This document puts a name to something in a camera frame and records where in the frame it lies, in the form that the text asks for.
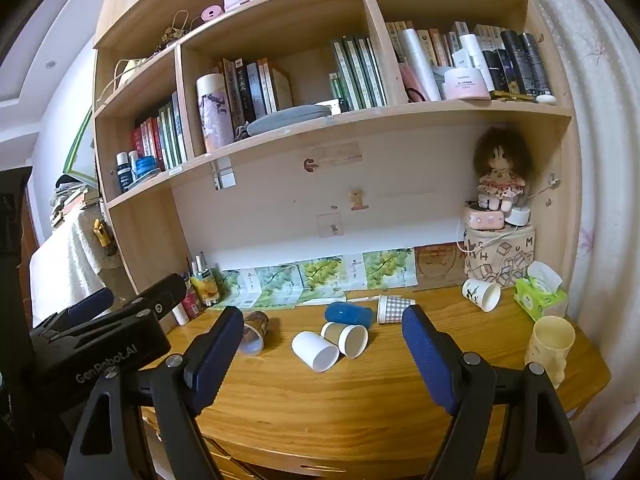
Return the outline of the brown sleeve paper cup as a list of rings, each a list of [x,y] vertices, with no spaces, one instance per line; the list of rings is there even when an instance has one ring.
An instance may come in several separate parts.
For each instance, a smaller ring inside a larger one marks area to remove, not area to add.
[[[366,350],[369,332],[366,326],[326,322],[322,326],[320,335],[335,344],[343,356],[357,359]]]

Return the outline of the white cup with plant print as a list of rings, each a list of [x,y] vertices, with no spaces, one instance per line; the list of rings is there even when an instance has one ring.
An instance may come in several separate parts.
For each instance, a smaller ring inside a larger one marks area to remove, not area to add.
[[[462,285],[462,296],[483,312],[490,312],[498,306],[501,287],[497,283],[468,278]]]

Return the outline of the brown clear plastic cup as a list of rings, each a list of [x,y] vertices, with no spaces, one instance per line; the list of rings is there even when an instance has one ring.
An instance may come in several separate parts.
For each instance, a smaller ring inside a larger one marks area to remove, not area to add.
[[[239,345],[247,356],[258,356],[265,348],[269,318],[262,311],[254,311],[244,318],[243,336]]]

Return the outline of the plain white cup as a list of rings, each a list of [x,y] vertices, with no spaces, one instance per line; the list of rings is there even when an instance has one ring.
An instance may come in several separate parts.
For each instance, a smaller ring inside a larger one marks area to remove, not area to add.
[[[301,332],[292,340],[292,350],[314,372],[329,370],[338,360],[340,350],[335,344],[313,332]]]

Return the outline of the blue plastic cup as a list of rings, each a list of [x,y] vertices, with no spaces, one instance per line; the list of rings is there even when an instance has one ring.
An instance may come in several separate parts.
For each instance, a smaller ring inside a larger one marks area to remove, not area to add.
[[[365,328],[370,328],[373,324],[374,314],[370,308],[357,306],[345,301],[335,301],[326,307],[324,318],[326,322],[361,325]]]

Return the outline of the cream yellow mug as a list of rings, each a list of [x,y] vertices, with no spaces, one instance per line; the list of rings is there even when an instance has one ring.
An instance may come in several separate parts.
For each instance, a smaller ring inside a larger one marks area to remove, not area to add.
[[[565,379],[567,356],[575,339],[574,327],[565,318],[543,316],[534,323],[524,363],[540,364],[557,389]]]

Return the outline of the green tissue pack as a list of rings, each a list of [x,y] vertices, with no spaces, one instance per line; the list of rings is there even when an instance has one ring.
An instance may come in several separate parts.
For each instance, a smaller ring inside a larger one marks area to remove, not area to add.
[[[534,322],[547,315],[564,318],[568,296],[562,285],[563,280],[555,270],[534,261],[526,269],[524,278],[516,280],[514,300]]]

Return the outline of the patterned storage box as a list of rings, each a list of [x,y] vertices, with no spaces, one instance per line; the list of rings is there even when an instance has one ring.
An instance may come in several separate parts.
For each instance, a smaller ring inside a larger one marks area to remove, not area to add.
[[[505,226],[498,231],[467,228],[464,233],[464,270],[468,278],[514,286],[535,259],[533,226]]]

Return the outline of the pink floral thermos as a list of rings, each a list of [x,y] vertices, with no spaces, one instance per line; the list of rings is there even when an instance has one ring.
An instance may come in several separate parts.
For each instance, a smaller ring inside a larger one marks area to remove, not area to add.
[[[234,130],[224,75],[212,73],[196,81],[198,112],[207,153],[234,141]]]

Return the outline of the pink small box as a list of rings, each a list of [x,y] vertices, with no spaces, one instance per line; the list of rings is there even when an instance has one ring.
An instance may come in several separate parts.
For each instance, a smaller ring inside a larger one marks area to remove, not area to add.
[[[504,213],[501,210],[482,209],[475,204],[463,209],[464,224],[477,231],[497,231],[504,227]]]

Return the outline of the grey flat pouch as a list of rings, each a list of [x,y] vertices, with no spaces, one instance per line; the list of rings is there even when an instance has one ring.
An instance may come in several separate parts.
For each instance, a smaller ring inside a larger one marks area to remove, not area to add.
[[[308,120],[325,118],[331,115],[331,109],[325,105],[293,106],[258,118],[248,124],[245,130],[249,136],[257,136],[258,134],[274,129],[292,126],[300,122],[308,122]]]

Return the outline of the wooden bookshelf desk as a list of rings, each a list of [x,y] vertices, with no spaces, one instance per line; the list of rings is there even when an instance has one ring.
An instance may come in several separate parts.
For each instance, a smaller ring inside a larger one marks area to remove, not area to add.
[[[119,62],[146,58],[179,11],[222,0],[105,0],[96,26],[94,124],[107,218],[136,292],[188,270],[204,252],[221,269],[274,268],[276,294],[294,292],[288,263],[346,256],[357,286],[362,256],[387,263],[380,279],[416,266],[435,244],[460,240],[463,204],[474,195],[472,155],[490,126],[521,133],[533,155],[535,259],[572,278],[582,194],[576,114],[567,76],[536,0],[253,0],[153,55],[114,88]],[[532,32],[559,104],[409,103],[386,22],[449,29],[455,21]],[[295,105],[331,99],[333,41],[372,42],[386,106],[301,122],[207,153],[196,81],[223,60],[266,60],[288,76]],[[116,154],[134,147],[134,123],[177,92],[186,161],[126,193]],[[343,258],[342,269],[345,269]],[[399,289],[463,349],[522,367],[533,322],[504,291],[483,313],[460,286]],[[448,426],[398,325],[371,330],[367,350],[314,373],[291,349],[323,324],[322,307],[271,311],[274,348],[237,356],[202,433],[238,462],[334,479],[425,474]]]

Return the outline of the brown haired rag doll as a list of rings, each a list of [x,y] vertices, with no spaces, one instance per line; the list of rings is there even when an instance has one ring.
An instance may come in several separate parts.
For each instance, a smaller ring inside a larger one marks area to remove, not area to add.
[[[521,133],[492,127],[476,142],[473,167],[478,206],[508,214],[526,191],[533,159]]]

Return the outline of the pink cream jar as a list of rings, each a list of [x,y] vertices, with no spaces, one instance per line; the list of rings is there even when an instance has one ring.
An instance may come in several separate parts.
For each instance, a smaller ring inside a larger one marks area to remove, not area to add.
[[[489,101],[490,93],[480,70],[474,67],[450,68],[442,85],[445,99]]]

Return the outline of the white curtain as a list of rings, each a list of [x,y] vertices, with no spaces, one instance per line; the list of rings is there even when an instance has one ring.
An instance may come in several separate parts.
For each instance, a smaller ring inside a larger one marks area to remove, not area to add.
[[[611,380],[574,421],[586,475],[612,479],[639,446],[639,50],[605,0],[536,0],[577,114],[582,213],[570,316]]]

